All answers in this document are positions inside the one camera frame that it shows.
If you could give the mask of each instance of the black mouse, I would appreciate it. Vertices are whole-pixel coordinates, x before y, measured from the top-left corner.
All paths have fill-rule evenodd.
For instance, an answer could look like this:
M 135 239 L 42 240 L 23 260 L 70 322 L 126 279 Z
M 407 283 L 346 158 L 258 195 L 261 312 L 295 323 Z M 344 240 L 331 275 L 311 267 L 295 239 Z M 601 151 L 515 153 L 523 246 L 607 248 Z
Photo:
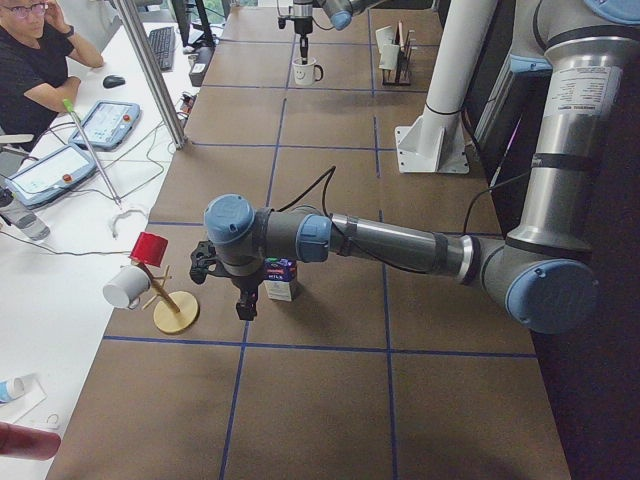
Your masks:
M 113 88 L 124 85 L 125 83 L 124 78 L 119 75 L 107 75 L 102 81 L 102 86 L 104 88 Z

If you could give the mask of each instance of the hand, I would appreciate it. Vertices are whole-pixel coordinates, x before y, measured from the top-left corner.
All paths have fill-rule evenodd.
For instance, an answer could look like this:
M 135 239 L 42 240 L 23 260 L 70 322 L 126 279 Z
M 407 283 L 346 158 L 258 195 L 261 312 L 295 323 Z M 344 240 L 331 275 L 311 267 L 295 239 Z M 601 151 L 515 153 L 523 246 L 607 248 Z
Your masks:
M 64 13 L 56 0 L 47 0 L 47 11 L 44 14 L 45 21 L 60 33 L 67 33 L 69 25 L 64 21 Z

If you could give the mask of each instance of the white table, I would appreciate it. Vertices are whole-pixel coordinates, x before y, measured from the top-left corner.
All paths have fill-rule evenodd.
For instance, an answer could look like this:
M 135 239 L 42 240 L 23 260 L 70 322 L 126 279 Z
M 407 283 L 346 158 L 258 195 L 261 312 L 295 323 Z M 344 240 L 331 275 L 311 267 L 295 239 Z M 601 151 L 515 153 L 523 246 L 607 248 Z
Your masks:
M 145 27 L 149 31 L 167 25 L 145 24 Z M 196 93 L 197 89 L 189 81 L 189 64 L 181 52 L 179 38 L 176 45 L 174 68 L 163 77 L 178 105 L 183 91 Z M 125 198 L 126 202 L 150 210 L 173 156 L 171 137 L 164 126 L 157 131 L 155 148 L 150 152 L 157 164 L 146 157 L 147 150 L 154 145 L 151 136 L 111 165 L 123 152 L 143 140 L 161 122 L 161 117 L 124 29 L 116 33 L 103 57 L 105 65 L 89 71 L 83 79 L 75 109 L 83 116 L 97 100 L 135 102 L 141 106 L 139 123 L 125 142 L 113 152 L 98 156 L 104 160 L 109 177 L 121 196 L 164 168 L 153 181 Z M 110 74 L 125 77 L 126 85 L 104 89 L 102 79 Z M 54 124 L 69 120 L 69 116 L 64 115 Z M 71 132 L 68 128 L 60 130 L 58 135 L 66 141 Z M 32 153 L 42 157 L 60 146 L 60 141 L 48 134 Z M 108 193 L 99 175 L 79 189 Z M 37 211 L 51 228 L 51 235 L 43 245 L 56 251 L 73 252 L 131 250 L 138 234 L 145 229 L 147 219 L 134 213 L 119 220 L 116 225 L 119 236 L 114 239 L 107 224 L 114 213 L 115 203 L 102 195 L 67 194 Z M 14 227 L 4 226 L 3 231 L 26 238 Z M 0 380 L 35 374 L 47 394 L 47 398 L 17 424 L 40 426 L 38 424 L 56 415 L 59 427 L 55 431 L 64 434 L 112 312 L 112 307 L 102 297 L 102 286 L 120 266 L 129 263 L 125 254 L 55 256 L 0 235 Z M 51 462 L 0 457 L 0 478 L 43 479 Z

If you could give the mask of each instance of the wooden base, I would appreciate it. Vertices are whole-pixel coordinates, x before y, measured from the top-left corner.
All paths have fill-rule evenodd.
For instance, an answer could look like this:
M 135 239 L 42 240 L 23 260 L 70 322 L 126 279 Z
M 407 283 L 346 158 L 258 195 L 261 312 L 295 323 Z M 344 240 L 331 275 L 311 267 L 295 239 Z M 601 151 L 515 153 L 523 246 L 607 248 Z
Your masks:
M 153 321 L 164 333 L 180 333 L 196 321 L 200 306 L 196 297 L 189 292 L 173 292 L 169 296 L 178 305 L 180 311 L 174 313 L 164 301 L 160 300 L 153 312 Z

